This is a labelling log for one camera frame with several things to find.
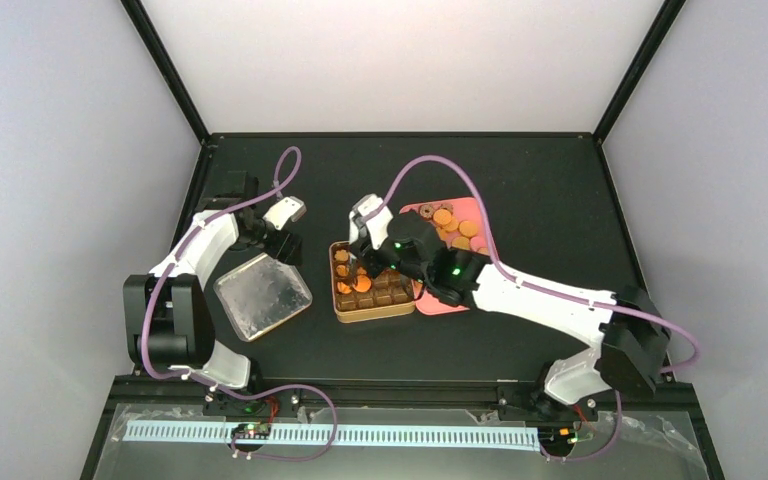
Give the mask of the pink plastic tray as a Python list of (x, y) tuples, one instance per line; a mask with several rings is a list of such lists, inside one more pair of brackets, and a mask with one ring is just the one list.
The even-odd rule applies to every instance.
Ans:
[(427, 221), (437, 229), (447, 250), (426, 279), (412, 279), (418, 310), (429, 316), (466, 311), (473, 305), (472, 294), (478, 288), (480, 273), (492, 265), (484, 215), (474, 197), (409, 204), (399, 213), (418, 212), (423, 204), (436, 208), (433, 218)]

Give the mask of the gold cookie tin box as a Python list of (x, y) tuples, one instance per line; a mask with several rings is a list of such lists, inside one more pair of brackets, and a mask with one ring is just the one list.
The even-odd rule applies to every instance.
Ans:
[[(329, 268), (331, 277), (332, 304), (339, 322), (344, 324), (365, 322), (403, 316), (416, 310), (413, 286), (407, 277), (394, 270), (384, 270), (374, 277), (350, 255), (349, 261), (338, 263), (334, 259), (336, 250), (345, 249), (349, 252), (347, 242), (335, 242), (329, 246)], [(345, 264), (350, 268), (350, 275), (338, 277), (335, 267)], [(356, 275), (367, 275), (372, 280), (372, 288), (365, 293), (353, 289), (349, 295), (342, 295), (336, 290), (338, 282), (352, 286)]]

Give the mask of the orange cookie third row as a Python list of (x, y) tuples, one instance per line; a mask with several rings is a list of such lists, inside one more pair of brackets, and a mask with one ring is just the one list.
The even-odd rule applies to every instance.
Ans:
[(353, 292), (352, 286), (344, 282), (338, 282), (336, 284), (336, 290), (342, 295), (349, 295)]

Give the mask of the silver tin lid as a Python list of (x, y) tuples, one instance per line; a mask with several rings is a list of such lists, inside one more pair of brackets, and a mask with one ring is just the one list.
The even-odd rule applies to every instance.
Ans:
[(259, 339), (313, 303), (298, 269), (265, 253), (221, 276), (214, 292), (237, 337), (245, 342)]

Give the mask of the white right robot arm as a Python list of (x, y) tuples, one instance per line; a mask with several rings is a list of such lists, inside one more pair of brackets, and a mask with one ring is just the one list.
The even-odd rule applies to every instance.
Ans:
[(504, 274), (485, 254), (447, 246), (414, 211), (366, 218), (354, 210), (349, 242), (369, 273), (395, 270), (445, 305), (522, 318), (584, 344), (581, 352), (550, 363), (530, 390), (531, 408), (542, 418), (556, 418), (606, 390), (632, 398), (656, 391), (670, 335), (653, 321), (654, 307), (640, 290), (622, 299), (518, 271)]

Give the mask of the round waffle cookie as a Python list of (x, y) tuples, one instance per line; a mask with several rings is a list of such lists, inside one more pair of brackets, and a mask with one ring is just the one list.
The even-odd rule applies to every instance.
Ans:
[(372, 288), (372, 280), (367, 275), (358, 274), (353, 280), (352, 288), (358, 293), (368, 292)]

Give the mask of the chocolate sprinkled donut cookie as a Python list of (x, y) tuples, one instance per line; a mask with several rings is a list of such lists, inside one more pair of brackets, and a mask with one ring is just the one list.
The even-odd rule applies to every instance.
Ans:
[(431, 204), (423, 204), (418, 208), (419, 215), (425, 220), (432, 219), (435, 211), (436, 208)]

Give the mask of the black enclosure frame post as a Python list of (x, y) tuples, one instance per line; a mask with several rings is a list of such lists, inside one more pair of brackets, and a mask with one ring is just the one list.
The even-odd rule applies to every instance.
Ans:
[(175, 67), (144, 3), (139, 0), (121, 0), (120, 3), (194, 137), (200, 144), (204, 144), (210, 137), (210, 132), (199, 114), (191, 95), (187, 91), (183, 79)]

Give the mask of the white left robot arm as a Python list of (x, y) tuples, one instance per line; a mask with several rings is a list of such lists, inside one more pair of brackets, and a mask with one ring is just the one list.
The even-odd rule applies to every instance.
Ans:
[(278, 188), (261, 193), (250, 175), (236, 191), (201, 199), (170, 253), (148, 273), (124, 282), (126, 344), (134, 364), (155, 379), (246, 388), (254, 367), (217, 339), (207, 281), (234, 249), (255, 248), (283, 265), (300, 265), (302, 238), (287, 227), (305, 212), (302, 200)]

